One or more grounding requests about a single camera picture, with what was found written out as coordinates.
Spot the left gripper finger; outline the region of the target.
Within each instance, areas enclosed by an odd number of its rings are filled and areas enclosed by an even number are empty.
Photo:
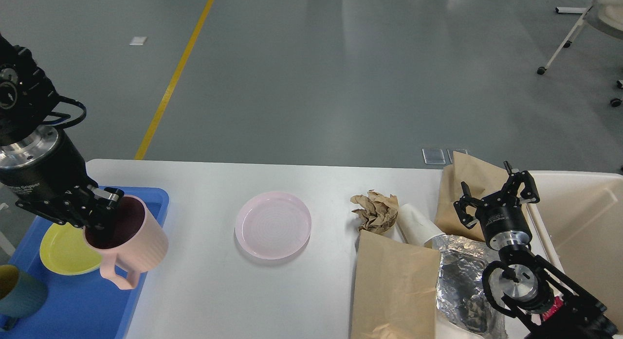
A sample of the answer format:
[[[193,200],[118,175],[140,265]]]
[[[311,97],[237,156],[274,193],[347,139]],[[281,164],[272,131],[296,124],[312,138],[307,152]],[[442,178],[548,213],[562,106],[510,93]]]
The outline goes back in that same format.
[[[83,228],[87,224],[87,199],[18,199],[15,205],[59,225]]]
[[[125,192],[87,185],[75,186],[60,198],[60,225],[83,228],[95,242],[109,242],[115,232],[116,210]]]

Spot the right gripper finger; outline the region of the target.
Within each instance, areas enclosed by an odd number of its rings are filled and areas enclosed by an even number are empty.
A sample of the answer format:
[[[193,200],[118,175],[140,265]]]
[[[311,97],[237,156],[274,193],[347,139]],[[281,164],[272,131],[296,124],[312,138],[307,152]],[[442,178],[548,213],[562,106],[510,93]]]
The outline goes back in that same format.
[[[511,164],[504,161],[508,179],[496,193],[501,204],[536,204],[540,201],[534,177],[528,171],[513,171]]]
[[[470,192],[470,187],[464,181],[461,182],[461,191],[461,197],[453,203],[453,206],[460,223],[468,230],[471,230],[476,226],[478,221],[474,215],[467,212],[467,207],[476,208],[476,210],[478,210],[479,208],[487,207],[487,202],[483,199],[473,197]]]

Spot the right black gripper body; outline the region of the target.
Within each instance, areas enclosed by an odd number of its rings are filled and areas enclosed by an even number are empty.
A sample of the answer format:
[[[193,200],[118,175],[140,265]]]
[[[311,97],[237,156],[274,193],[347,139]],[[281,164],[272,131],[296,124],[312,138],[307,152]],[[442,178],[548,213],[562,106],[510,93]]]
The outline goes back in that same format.
[[[511,245],[529,246],[532,233],[516,197],[485,197],[476,209],[484,241],[492,250],[500,251]]]

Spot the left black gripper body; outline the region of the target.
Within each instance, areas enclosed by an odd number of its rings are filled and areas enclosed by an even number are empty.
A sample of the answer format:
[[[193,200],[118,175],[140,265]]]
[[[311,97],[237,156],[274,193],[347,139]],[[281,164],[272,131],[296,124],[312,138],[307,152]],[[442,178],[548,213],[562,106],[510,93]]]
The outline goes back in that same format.
[[[97,186],[65,131],[49,125],[1,145],[1,183],[27,201],[60,199],[75,186]]]

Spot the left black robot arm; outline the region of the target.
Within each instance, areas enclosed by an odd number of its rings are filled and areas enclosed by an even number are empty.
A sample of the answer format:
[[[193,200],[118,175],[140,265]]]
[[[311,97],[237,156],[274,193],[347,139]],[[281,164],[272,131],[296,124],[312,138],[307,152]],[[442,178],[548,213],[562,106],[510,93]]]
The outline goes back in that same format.
[[[65,129],[86,107],[63,97],[29,49],[0,40],[1,183],[16,206],[56,224],[85,228],[99,242],[115,232],[124,193],[101,189]]]

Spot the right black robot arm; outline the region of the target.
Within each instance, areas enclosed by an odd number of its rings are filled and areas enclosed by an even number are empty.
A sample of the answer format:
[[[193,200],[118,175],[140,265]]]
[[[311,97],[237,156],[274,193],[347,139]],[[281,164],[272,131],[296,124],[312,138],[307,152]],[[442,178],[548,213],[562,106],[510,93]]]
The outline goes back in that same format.
[[[508,178],[500,190],[476,198],[461,182],[453,204],[460,223],[479,225],[486,246],[498,253],[481,275],[487,301],[519,319],[530,339],[612,339],[618,330],[605,316],[605,304],[532,252],[522,207],[540,201],[538,188],[528,171],[514,171],[507,161],[504,166]]]

